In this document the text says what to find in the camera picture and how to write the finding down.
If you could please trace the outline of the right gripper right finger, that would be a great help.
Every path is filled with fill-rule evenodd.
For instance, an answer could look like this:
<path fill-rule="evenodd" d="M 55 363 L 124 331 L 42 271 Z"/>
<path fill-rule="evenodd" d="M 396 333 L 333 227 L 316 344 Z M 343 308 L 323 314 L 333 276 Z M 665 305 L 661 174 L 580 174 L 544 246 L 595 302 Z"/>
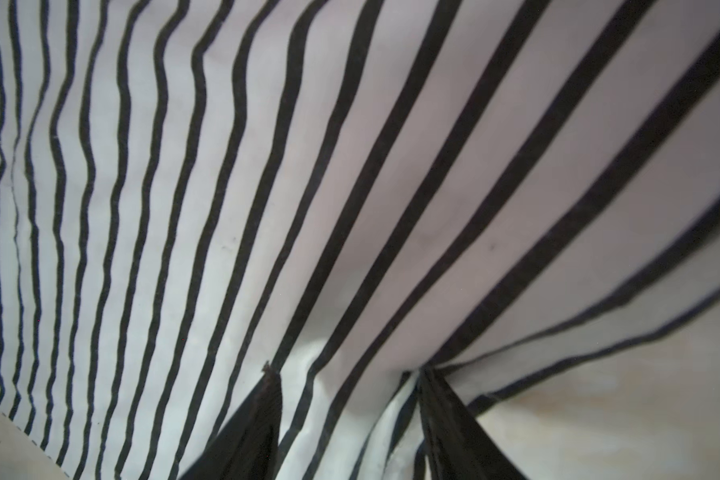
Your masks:
<path fill-rule="evenodd" d="M 522 479 L 440 373 L 420 372 L 417 392 L 433 479 Z"/>

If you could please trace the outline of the black white striped tank top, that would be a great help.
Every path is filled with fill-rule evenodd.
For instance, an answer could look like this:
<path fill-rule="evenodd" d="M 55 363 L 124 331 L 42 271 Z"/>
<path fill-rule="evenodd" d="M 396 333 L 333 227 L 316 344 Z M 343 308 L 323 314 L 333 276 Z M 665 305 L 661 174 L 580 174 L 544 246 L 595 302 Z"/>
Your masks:
<path fill-rule="evenodd" d="M 0 1 L 0 412 L 70 479 L 264 376 L 275 478 L 462 477 L 424 381 L 713 327 L 720 1 Z"/>

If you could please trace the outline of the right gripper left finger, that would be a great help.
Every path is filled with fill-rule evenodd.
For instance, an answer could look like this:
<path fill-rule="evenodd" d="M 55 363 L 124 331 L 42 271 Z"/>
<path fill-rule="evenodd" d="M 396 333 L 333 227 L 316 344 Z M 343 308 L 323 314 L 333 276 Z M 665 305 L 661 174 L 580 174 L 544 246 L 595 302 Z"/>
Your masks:
<path fill-rule="evenodd" d="M 261 379 L 182 477 L 273 479 L 281 418 L 281 378 L 270 365 L 265 365 Z"/>

